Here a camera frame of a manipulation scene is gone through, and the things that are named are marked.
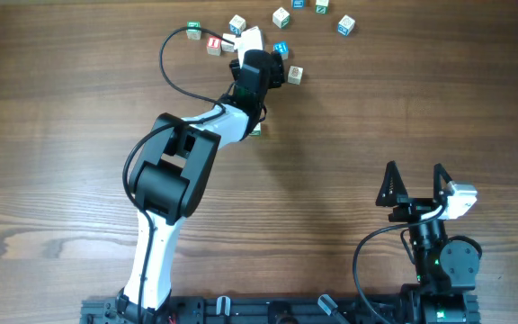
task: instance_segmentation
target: wooden surface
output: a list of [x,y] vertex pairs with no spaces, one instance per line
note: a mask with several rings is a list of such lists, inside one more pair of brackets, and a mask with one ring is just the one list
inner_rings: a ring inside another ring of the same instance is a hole
[[[158,114],[209,109],[165,84],[160,42],[187,21],[228,32],[239,14],[267,49],[288,42],[303,80],[269,92],[261,138],[219,152],[174,293],[355,293],[355,246],[388,225],[374,206],[386,163],[428,196],[441,162],[479,190],[447,231],[485,249],[483,322],[518,323],[518,1],[332,0],[329,15],[292,11],[283,31],[271,15],[287,1],[65,2],[0,6],[0,322],[75,323],[81,300],[126,283],[137,219],[123,161]],[[346,38],[344,14],[359,27]],[[165,64],[218,97],[234,57],[180,35]],[[415,280],[396,232],[361,258],[368,293]]]

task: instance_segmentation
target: robotic arm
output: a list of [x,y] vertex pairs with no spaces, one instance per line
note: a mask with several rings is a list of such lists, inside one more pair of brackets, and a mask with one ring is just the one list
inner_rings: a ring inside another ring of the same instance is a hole
[[[278,52],[248,50],[244,64],[235,59],[230,67],[236,80],[234,93],[219,99],[222,107],[215,105],[211,111],[193,118],[161,114],[153,130],[166,129],[145,143],[133,167],[129,189],[151,218],[154,231],[150,238],[149,222],[138,211],[139,234],[133,269],[117,299],[117,311],[128,320],[138,321],[136,309],[141,293],[141,318],[145,322],[151,322],[164,308],[171,293],[171,267],[179,231],[201,201],[217,151],[243,140],[254,129],[265,109],[263,100],[267,90],[284,83]],[[183,158],[185,164],[177,166],[162,156]],[[145,273],[148,288],[142,292],[141,272],[148,250]]]

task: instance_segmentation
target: black cable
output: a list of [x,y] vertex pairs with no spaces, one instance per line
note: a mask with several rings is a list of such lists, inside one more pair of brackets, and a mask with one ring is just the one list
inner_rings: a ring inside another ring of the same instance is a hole
[[[185,30],[188,30],[188,29],[196,29],[196,30],[199,30],[199,31],[202,31],[202,32],[206,32],[206,33],[211,34],[211,35],[213,35],[213,36],[215,36],[217,38],[220,38],[222,41],[226,41],[229,44],[233,44],[233,42],[230,41],[230,40],[225,40],[224,38],[219,36],[217,33],[213,32],[213,31],[210,31],[210,30],[207,30],[205,28],[200,28],[200,27],[181,27],[181,28],[173,31],[169,36],[167,36],[167,38],[161,44],[161,50],[159,51],[159,69],[161,70],[161,75],[163,76],[163,78],[165,79],[167,84],[169,84],[173,89],[179,91],[180,93],[182,93],[184,95],[188,95],[188,96],[190,96],[192,98],[195,98],[195,99],[201,99],[203,101],[206,101],[206,102],[209,102],[209,103],[213,103],[214,105],[218,105],[221,108],[220,112],[218,112],[218,113],[216,113],[214,115],[211,115],[210,117],[201,118],[201,119],[196,120],[196,121],[184,121],[183,122],[183,124],[201,124],[201,123],[205,123],[205,122],[211,121],[211,120],[213,120],[215,118],[218,118],[219,116],[224,114],[226,112],[225,106],[222,103],[220,103],[219,101],[217,101],[217,100],[213,100],[213,99],[210,99],[210,98],[208,98],[206,96],[202,96],[202,95],[198,95],[198,94],[193,94],[193,93],[190,93],[190,92],[187,92],[187,91],[183,90],[182,88],[180,88],[179,86],[177,86],[173,82],[171,82],[171,80],[169,79],[169,77],[167,77],[167,74],[165,73],[165,69],[163,68],[163,49],[165,48],[165,45],[167,44],[167,42],[176,33],[182,32],[182,31],[185,31]],[[229,93],[231,91],[231,87],[233,86],[233,84],[235,84],[235,83],[232,83],[229,86],[229,89],[228,89],[227,93]],[[139,279],[140,282],[139,282],[139,294],[138,294],[138,305],[137,305],[138,324],[141,324],[141,322],[143,321],[143,319],[141,318],[141,308],[142,308],[141,304],[142,304],[142,301],[143,301],[143,285],[144,285],[144,282],[145,282],[145,279],[146,279],[145,275],[146,275],[146,271],[147,271],[147,264],[149,263],[149,255],[151,254],[151,245],[153,243],[153,234],[155,232],[155,226],[153,224],[153,220],[151,220],[151,217],[149,217],[149,215],[147,214],[147,211],[145,209],[143,209],[143,207],[141,205],[139,205],[139,203],[135,200],[135,198],[131,194],[130,184],[129,184],[129,180],[128,180],[128,175],[129,175],[129,171],[130,171],[131,161],[133,161],[133,158],[135,157],[135,155],[137,154],[139,149],[141,149],[141,147],[143,145],[145,145],[145,143],[149,139],[151,139],[152,137],[156,136],[161,131],[165,131],[165,130],[170,129],[171,127],[176,127],[176,126],[179,126],[179,125],[167,125],[167,126],[160,127],[158,129],[155,129],[155,130],[152,130],[151,132],[149,132],[149,134],[147,134],[145,137],[143,137],[143,139],[141,139],[135,145],[135,147],[131,150],[131,152],[127,156],[127,160],[125,161],[125,165],[123,166],[122,178],[123,178],[123,189],[125,190],[125,194],[127,195],[127,198],[129,198],[129,201],[131,203],[133,203],[133,205],[138,209],[138,211],[141,212],[145,216],[145,218],[147,219],[147,223],[149,225],[149,238],[147,240],[147,247],[146,247],[146,251],[145,251],[145,258],[143,260],[143,268],[141,270],[141,277]]]
[[445,208],[447,208],[447,202],[443,201],[443,203],[441,204],[441,210],[438,211],[433,217],[431,217],[429,219],[426,219],[426,220],[418,221],[416,223],[399,224],[399,225],[388,226],[388,227],[383,228],[383,229],[377,229],[374,232],[372,232],[371,234],[367,235],[364,239],[361,240],[361,242],[359,242],[359,245],[357,245],[357,248],[355,249],[355,253],[353,254],[353,279],[355,281],[355,286],[357,286],[357,291],[359,292],[359,295],[363,299],[363,302],[365,302],[365,305],[367,305],[369,310],[372,311],[373,313],[375,313],[375,315],[380,320],[382,320],[383,323],[392,324],[390,321],[385,319],[382,315],[380,315],[373,308],[373,306],[371,305],[371,303],[369,302],[369,300],[365,296],[365,293],[363,292],[363,289],[361,289],[361,285],[359,284],[359,276],[357,275],[357,258],[359,257],[359,253],[361,252],[361,249],[362,249],[363,245],[365,245],[365,243],[367,243],[368,240],[372,239],[373,237],[375,237],[375,236],[377,236],[377,235],[379,235],[381,233],[385,233],[385,232],[388,232],[390,230],[410,229],[410,228],[415,227],[415,226],[424,225],[424,224],[427,224],[427,223],[429,223],[431,221],[435,221],[435,220],[439,219],[439,217],[441,217],[441,215],[445,211]]
[[401,230],[401,242],[403,243],[403,247],[405,248],[406,254],[409,256],[409,260],[411,260],[411,264],[415,265],[415,258],[413,257],[413,253],[411,253],[411,249],[409,248],[409,245],[405,241],[405,232],[409,231],[409,229],[403,229]]

